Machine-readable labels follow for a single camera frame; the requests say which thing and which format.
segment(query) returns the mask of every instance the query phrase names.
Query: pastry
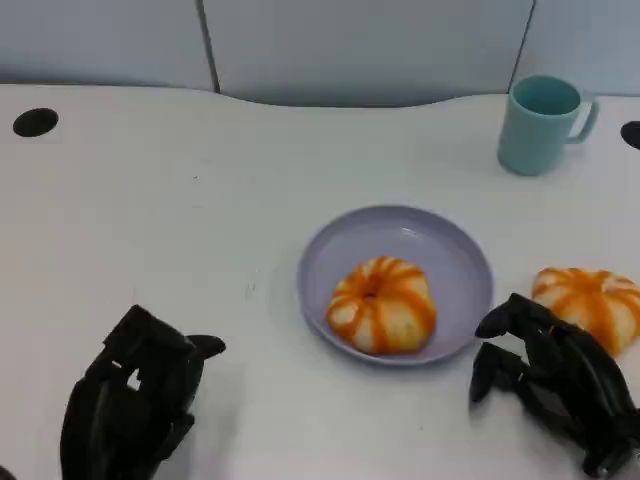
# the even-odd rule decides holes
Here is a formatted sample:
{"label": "pastry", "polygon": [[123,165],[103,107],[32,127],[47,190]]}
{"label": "pastry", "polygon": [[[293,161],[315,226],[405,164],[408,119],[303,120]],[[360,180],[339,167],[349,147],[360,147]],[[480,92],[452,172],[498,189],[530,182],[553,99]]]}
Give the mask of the pastry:
{"label": "pastry", "polygon": [[533,300],[589,332],[613,355],[640,333],[640,288],[606,270],[546,268],[535,278]]}
{"label": "pastry", "polygon": [[377,257],[338,284],[327,320],[361,352],[412,353],[433,334],[436,307],[422,270],[399,258]]}

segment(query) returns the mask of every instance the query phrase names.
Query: white wall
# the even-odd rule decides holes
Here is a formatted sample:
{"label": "white wall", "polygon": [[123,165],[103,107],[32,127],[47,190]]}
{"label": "white wall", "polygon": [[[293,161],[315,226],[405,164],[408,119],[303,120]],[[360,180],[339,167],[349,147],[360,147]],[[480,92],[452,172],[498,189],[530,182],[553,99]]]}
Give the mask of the white wall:
{"label": "white wall", "polygon": [[0,82],[212,89],[193,0],[0,3]]}
{"label": "white wall", "polygon": [[532,0],[205,0],[223,93],[405,105],[504,92]]}
{"label": "white wall", "polygon": [[640,94],[640,0],[537,0],[517,78],[564,77],[593,93]]}

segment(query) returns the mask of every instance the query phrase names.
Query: robotic hand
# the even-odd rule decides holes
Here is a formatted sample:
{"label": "robotic hand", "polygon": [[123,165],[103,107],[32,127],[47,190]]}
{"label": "robotic hand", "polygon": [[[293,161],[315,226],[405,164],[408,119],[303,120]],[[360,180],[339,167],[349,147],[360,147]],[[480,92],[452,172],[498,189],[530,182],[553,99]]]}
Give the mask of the robotic hand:
{"label": "robotic hand", "polygon": [[[60,441],[63,480],[150,480],[194,423],[188,409],[217,337],[183,336],[139,306],[76,383]],[[137,370],[138,387],[128,385]]]}
{"label": "robotic hand", "polygon": [[640,414],[615,361],[591,335],[517,294],[482,320],[476,336],[507,332],[524,340],[529,364],[483,343],[473,364],[471,402],[492,386],[515,393],[530,414],[584,448],[587,475],[613,475],[640,445]]}

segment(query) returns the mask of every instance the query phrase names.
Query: light blue mug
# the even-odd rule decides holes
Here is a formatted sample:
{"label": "light blue mug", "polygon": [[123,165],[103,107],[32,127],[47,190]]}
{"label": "light blue mug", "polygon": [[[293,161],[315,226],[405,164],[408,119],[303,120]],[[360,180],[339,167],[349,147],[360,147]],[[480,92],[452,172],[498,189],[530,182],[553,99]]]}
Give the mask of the light blue mug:
{"label": "light blue mug", "polygon": [[498,144],[500,163],[521,175],[551,170],[562,158],[565,144],[582,143],[593,130],[600,112],[596,100],[582,131],[569,136],[581,103],[578,90],[559,78],[540,75],[520,80],[509,93]]}

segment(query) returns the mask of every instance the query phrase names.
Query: lavender plate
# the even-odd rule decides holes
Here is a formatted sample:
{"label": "lavender plate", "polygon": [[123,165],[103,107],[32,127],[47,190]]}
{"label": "lavender plate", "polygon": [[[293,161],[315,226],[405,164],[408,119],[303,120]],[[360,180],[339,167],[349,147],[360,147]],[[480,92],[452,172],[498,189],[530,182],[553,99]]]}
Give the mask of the lavender plate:
{"label": "lavender plate", "polygon": [[[422,268],[438,309],[434,335],[411,355],[359,352],[335,335],[325,318],[338,282],[356,265],[382,255]],[[491,308],[493,279],[480,247],[449,220],[415,208],[381,206],[347,213],[313,238],[300,260],[298,294],[307,322],[339,349],[373,363],[416,366],[471,342]]]}

